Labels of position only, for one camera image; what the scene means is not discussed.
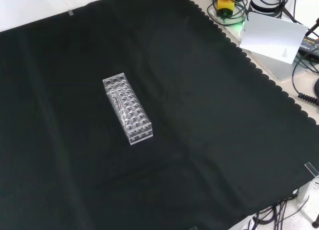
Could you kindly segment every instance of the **clear tape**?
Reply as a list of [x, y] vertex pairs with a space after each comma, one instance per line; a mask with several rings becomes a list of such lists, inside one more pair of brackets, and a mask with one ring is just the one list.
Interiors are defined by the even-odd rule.
[[305, 164], [305, 167], [313, 174], [315, 178], [319, 176], [319, 172], [316, 170], [316, 168], [314, 168], [314, 166], [310, 162]]

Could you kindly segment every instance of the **white surface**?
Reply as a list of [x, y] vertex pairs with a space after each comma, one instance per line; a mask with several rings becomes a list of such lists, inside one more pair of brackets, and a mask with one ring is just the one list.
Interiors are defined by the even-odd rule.
[[292, 64], [306, 32], [306, 26], [250, 12], [240, 47]]
[[[297, 199], [293, 199], [287, 203], [285, 217], [296, 212], [303, 204], [299, 203]], [[319, 185], [314, 183], [310, 190], [310, 197], [304, 207], [292, 217], [284, 220], [283, 230], [314, 230], [312, 223], [316, 220], [319, 214]], [[273, 230], [274, 223], [257, 226], [256, 230]]]
[[97, 0], [0, 0], [0, 32]]

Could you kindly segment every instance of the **black cable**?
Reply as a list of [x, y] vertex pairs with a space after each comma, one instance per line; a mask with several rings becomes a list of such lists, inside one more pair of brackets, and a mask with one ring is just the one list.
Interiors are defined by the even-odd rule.
[[279, 2], [277, 3], [267, 3], [263, 0], [260, 0], [260, 2], [266, 4], [266, 5], [269, 5], [269, 6], [276, 6], [276, 5], [283, 5], [283, 4], [286, 4], [288, 0], [279, 0]]
[[[291, 19], [292, 22], [299, 23], [299, 24], [303, 25], [301, 22], [295, 20], [295, 18], [291, 15], [291, 13], [289, 13], [289, 11], [286, 8], [283, 9], [283, 12], [285, 13], [285, 15], [288, 16], [288, 18]], [[314, 31], [312, 31], [311, 29], [308, 28], [308, 31], [313, 33], [315, 36], [317, 36], [319, 38], [319, 35], [316, 34]]]
[[294, 4], [294, 18], [295, 18], [295, 12], [296, 12], [296, 2], [297, 0], [295, 0], [295, 4]]
[[296, 63], [294, 70], [293, 70], [293, 74], [292, 74], [292, 83], [293, 83], [293, 87], [295, 89], [295, 91], [298, 93], [298, 98], [303, 99], [307, 102], [310, 102], [312, 104], [316, 104], [317, 106], [319, 106], [319, 99], [315, 98], [315, 97], [311, 97], [311, 96], [307, 96], [301, 92], [299, 92], [295, 86], [295, 81], [294, 81], [294, 75], [295, 75], [295, 71], [297, 66], [299, 65], [299, 63], [301, 62], [301, 60], [304, 60], [306, 57], [308, 57], [310, 54], [314, 53], [315, 51], [319, 50], [318, 48], [315, 48], [314, 50], [308, 52], [306, 55], [304, 55], [300, 60], [298, 60], [298, 62]]
[[256, 227], [257, 227], [257, 225], [258, 225], [258, 218], [259, 218], [259, 212], [257, 213], [257, 216], [256, 216], [256, 219], [257, 219], [257, 220], [255, 221], [255, 223], [254, 223], [254, 225], [253, 225], [253, 228], [252, 228], [251, 230], [256, 230]]
[[296, 56], [296, 57], [297, 57], [297, 59], [300, 60], [300, 62], [303, 64], [304, 68], [309, 69], [309, 70], [312, 71], [313, 73], [319, 74], [317, 68], [316, 68], [315, 66], [313, 66], [313, 63], [312, 63], [312, 62], [309, 61], [310, 65], [311, 65], [312, 67], [314, 67], [314, 70], [313, 70], [310, 66], [308, 66], [306, 63], [304, 63], [303, 60], [302, 60], [302, 58], [299, 58], [298, 56]]
[[319, 79], [315, 83], [314, 92], [317, 98], [319, 98]]
[[285, 205], [285, 208], [284, 208], [284, 212], [283, 212], [283, 220], [281, 221], [280, 230], [283, 230], [285, 211], [286, 211], [286, 207], [287, 207], [287, 200], [286, 200], [286, 202], [284, 203], [284, 205]]
[[304, 202], [304, 204], [303, 204], [296, 212], [294, 212], [293, 214], [289, 215], [288, 217], [282, 219], [282, 220], [279, 221], [277, 224], [279, 225], [279, 223], [281, 223], [283, 220], [286, 220], [286, 219], [292, 217], [293, 215], [295, 215], [296, 213], [298, 213], [298, 212], [304, 207], [304, 205], [308, 202], [309, 197], [310, 197], [310, 195], [308, 196], [308, 198], [307, 198], [307, 200]]
[[313, 64], [313, 62], [311, 60], [309, 60], [309, 64], [314, 68], [314, 70], [315, 70], [314, 72], [319, 74], [318, 69], [314, 66], [314, 64]]

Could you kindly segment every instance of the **cable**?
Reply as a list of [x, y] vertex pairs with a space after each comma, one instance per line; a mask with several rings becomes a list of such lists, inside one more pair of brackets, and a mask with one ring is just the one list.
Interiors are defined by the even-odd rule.
[[[216, 7], [216, 3], [217, 3], [218, 0], [213, 0], [213, 3], [208, 6], [207, 8], [207, 13], [208, 13], [208, 16], [214, 21], [216, 22], [217, 24], [219, 25], [222, 25], [222, 26], [233, 26], [233, 25], [237, 25], [237, 24], [241, 24], [245, 21], [246, 19], [246, 15], [248, 13], [248, 9], [246, 8], [247, 7], [247, 4], [248, 4], [248, 0], [230, 0], [232, 2], [235, 3], [235, 6], [237, 7], [240, 7], [239, 11], [235, 14], [231, 14], [231, 15], [224, 15], [223, 13], [221, 13], [219, 10], [217, 10], [217, 7]], [[216, 19], [214, 16], [212, 16], [209, 12], [209, 9], [211, 7], [214, 7], [215, 11], [216, 11], [216, 14], [219, 14], [221, 16], [221, 19], [222, 20], [225, 20], [225, 19], [239, 19], [241, 18], [242, 20], [239, 21], [239, 22], [234, 22], [234, 23], [221, 23], [218, 19]]]
[[284, 216], [285, 216], [285, 211], [286, 211], [286, 207], [287, 207], [287, 200], [284, 203], [285, 208], [284, 208], [284, 212], [283, 212], [283, 220], [281, 221], [281, 226], [280, 226], [280, 230], [283, 230], [283, 224], [284, 224]]
[[294, 212], [293, 214], [289, 215], [288, 217], [282, 219], [282, 220], [279, 221], [277, 224], [281, 223], [283, 220], [286, 220], [286, 219], [292, 217], [293, 215], [295, 215], [296, 213], [298, 213], [298, 212], [304, 207], [304, 205], [308, 202], [309, 197], [310, 197], [310, 195], [308, 196], [308, 198], [307, 198], [307, 200], [304, 202], [304, 204], [303, 204], [296, 212]]
[[314, 92], [317, 98], [319, 98], [319, 79], [315, 83]]
[[295, 91], [298, 93], [298, 98], [300, 99], [303, 99], [304, 101], [307, 101], [307, 102], [310, 102], [312, 104], [315, 104], [317, 106], [319, 106], [319, 99], [315, 98], [315, 97], [311, 97], [311, 96], [307, 96], [301, 92], [299, 92], [295, 86], [295, 81], [294, 81], [294, 76], [295, 76], [295, 71], [296, 71], [296, 68], [298, 66], [298, 64], [304, 60], [306, 57], [308, 57], [310, 54], [314, 53], [315, 51], [319, 50], [319, 47], [318, 48], [315, 48], [314, 50], [308, 52], [306, 55], [304, 55], [301, 59], [298, 60], [298, 62], [296, 63], [295, 67], [294, 67], [294, 70], [293, 70], [293, 74], [292, 74], [292, 83], [293, 83], [293, 87], [295, 89]]
[[266, 5], [269, 5], [269, 6], [276, 6], [276, 5], [283, 5], [283, 4], [286, 4], [288, 0], [279, 0], [279, 2], [277, 3], [267, 3], [263, 0], [260, 0], [260, 2], [266, 4]]
[[[298, 22], [297, 20], [295, 20], [295, 18], [291, 15], [291, 13], [289, 13], [289, 11], [286, 8], [283, 9], [283, 12], [285, 15], [288, 16], [288, 18], [291, 19], [292, 22], [299, 23], [299, 24], [303, 25], [301, 22]], [[312, 31], [311, 29], [308, 28], [308, 31], [313, 33], [315, 36], [317, 36], [319, 38], [319, 35], [316, 34], [314, 31]]]
[[295, 3], [294, 3], [294, 18], [295, 18], [295, 12], [296, 12], [296, 2], [297, 0], [295, 0]]
[[255, 221], [255, 224], [253, 225], [253, 228], [252, 228], [251, 230], [256, 230], [256, 227], [257, 227], [257, 225], [258, 225], [258, 218], [259, 218], [259, 212], [257, 213], [257, 216], [256, 216], [256, 219], [257, 219], [257, 220]]

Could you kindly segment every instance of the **white card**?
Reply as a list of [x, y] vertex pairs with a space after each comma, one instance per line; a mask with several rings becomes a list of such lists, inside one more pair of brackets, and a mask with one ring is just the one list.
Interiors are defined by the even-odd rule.
[[292, 64], [306, 32], [306, 26], [250, 12], [240, 47]]

